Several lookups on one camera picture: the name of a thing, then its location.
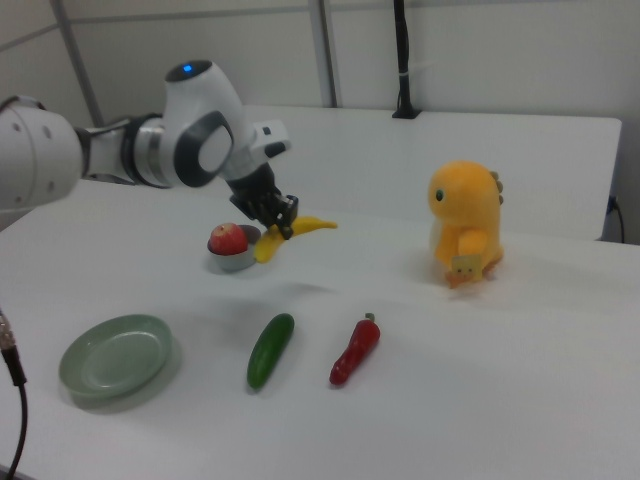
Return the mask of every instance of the green cucumber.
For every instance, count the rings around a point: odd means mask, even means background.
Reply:
[[[247,383],[254,390],[261,389],[271,376],[286,348],[295,322],[288,313],[281,313],[265,327],[253,347],[247,368]]]

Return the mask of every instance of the toy apple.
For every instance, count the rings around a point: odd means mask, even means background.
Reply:
[[[235,223],[223,223],[211,232],[209,246],[216,255],[237,255],[247,251],[249,241],[244,230],[238,225]]]

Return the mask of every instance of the white wall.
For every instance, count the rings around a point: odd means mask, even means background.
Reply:
[[[613,191],[640,243],[640,1],[434,0],[406,15],[421,108],[621,119]],[[394,109],[391,0],[332,0],[331,23],[342,105]],[[617,238],[615,218],[605,231]]]
[[[164,76],[210,59],[245,104],[323,106],[308,0],[66,0],[67,13],[105,120],[164,106]]]
[[[219,63],[245,103],[329,106],[319,2],[63,5],[98,113],[109,120],[161,111],[165,72],[198,57]],[[326,3],[339,105],[394,109],[392,0]],[[613,192],[625,214],[627,240],[640,243],[640,0],[406,3],[417,106],[623,121]],[[91,124],[48,1],[0,2],[0,71],[0,97],[31,94],[74,123]],[[617,220],[610,216],[605,238],[617,236]]]

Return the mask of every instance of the plate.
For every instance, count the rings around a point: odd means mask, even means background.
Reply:
[[[72,394],[110,398],[151,380],[171,353],[171,330],[149,315],[126,315],[78,337],[60,361],[59,375]]]

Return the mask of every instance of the yellow banana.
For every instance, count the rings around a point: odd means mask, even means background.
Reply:
[[[338,228],[338,224],[335,222],[328,222],[316,217],[298,217],[291,224],[293,229],[293,236],[297,237],[303,233],[313,232],[319,228]],[[272,225],[269,229],[262,234],[260,240],[256,243],[253,256],[258,263],[267,263],[275,255],[280,245],[285,242],[285,239],[280,234],[278,227]]]

